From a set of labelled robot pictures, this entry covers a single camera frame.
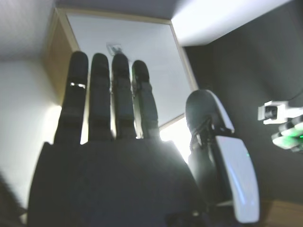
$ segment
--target black finger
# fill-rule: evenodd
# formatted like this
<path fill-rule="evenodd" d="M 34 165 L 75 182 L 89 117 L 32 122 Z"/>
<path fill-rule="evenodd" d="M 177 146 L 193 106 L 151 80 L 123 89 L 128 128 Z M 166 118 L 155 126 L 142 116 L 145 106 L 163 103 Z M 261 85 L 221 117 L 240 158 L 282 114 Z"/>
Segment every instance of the black finger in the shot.
<path fill-rule="evenodd" d="M 133 76 L 136 81 L 134 114 L 137 130 L 142 134 L 140 137 L 159 137 L 157 107 L 152 95 L 148 69 L 143 61 L 134 62 Z"/>
<path fill-rule="evenodd" d="M 90 71 L 89 141 L 110 140 L 110 80 L 108 60 L 96 53 Z"/>
<path fill-rule="evenodd" d="M 80 144 L 88 65 L 89 61 L 85 53 L 72 54 L 54 143 Z"/>
<path fill-rule="evenodd" d="M 112 104 L 116 123 L 116 137 L 135 138 L 134 110 L 129 78 L 128 59 L 123 54 L 116 54 L 112 62 Z"/>

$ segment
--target black wall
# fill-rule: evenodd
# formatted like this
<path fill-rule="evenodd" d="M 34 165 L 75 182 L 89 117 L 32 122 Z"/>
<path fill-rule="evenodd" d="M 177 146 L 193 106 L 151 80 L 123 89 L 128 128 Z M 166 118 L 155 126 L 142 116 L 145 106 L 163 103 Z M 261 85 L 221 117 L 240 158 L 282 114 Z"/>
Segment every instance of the black wall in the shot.
<path fill-rule="evenodd" d="M 218 95 L 246 144 L 261 197 L 303 203 L 303 155 L 274 146 L 278 125 L 257 121 L 258 106 L 303 89 L 303 4 L 292 1 L 186 52 L 199 86 Z M 303 106 L 303 94 L 290 105 Z"/>

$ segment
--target ceiling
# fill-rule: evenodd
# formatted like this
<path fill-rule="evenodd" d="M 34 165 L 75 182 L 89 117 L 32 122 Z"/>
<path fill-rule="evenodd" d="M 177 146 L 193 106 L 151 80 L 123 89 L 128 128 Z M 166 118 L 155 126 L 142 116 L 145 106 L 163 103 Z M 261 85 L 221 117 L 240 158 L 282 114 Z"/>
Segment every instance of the ceiling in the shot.
<path fill-rule="evenodd" d="M 182 45 L 208 43 L 289 0 L 1 0 L 0 61 L 41 55 L 58 5 L 173 18 Z"/>

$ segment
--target cable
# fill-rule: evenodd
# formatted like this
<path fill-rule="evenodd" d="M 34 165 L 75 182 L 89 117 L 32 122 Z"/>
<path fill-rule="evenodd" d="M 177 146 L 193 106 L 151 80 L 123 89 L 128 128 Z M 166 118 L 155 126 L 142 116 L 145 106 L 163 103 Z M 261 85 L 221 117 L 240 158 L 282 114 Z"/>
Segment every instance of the cable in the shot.
<path fill-rule="evenodd" d="M 300 96 L 302 93 L 303 93 L 303 88 L 302 88 L 302 90 L 301 90 L 298 94 L 296 94 L 294 97 L 288 99 L 288 101 L 291 101 L 291 100 L 297 98 L 297 97 Z"/>

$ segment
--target wooden frame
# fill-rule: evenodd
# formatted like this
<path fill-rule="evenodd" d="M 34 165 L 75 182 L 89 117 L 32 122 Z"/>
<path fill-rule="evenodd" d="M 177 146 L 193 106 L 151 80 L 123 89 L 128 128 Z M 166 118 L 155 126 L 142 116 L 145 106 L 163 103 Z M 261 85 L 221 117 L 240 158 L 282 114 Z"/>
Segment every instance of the wooden frame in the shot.
<path fill-rule="evenodd" d="M 45 64 L 45 69 L 50 77 L 50 81 L 52 82 L 55 91 L 58 94 L 58 99 L 60 104 L 63 101 L 64 92 L 65 92 L 65 81 L 67 77 L 69 58 L 71 56 L 71 53 L 80 50 L 75 35 L 72 31 L 71 25 L 68 21 L 67 13 L 94 15 L 98 17 L 109 17 L 115 19 L 169 25 L 175 40 L 175 44 L 179 56 L 183 63 L 183 67 L 186 72 L 190 87 L 192 90 L 198 89 L 187 56 L 183 48 L 178 43 L 174 27 L 170 20 L 112 13 L 112 12 L 86 10 L 86 9 L 56 8 L 53 13 L 53 19 L 49 31 L 48 42 L 45 48 L 44 64 Z M 173 124 L 174 122 L 176 122 L 177 120 L 180 120 L 182 117 L 184 117 L 183 114 L 171 120 L 170 122 L 162 125 L 160 128 L 161 129 L 166 128 L 171 124 Z"/>

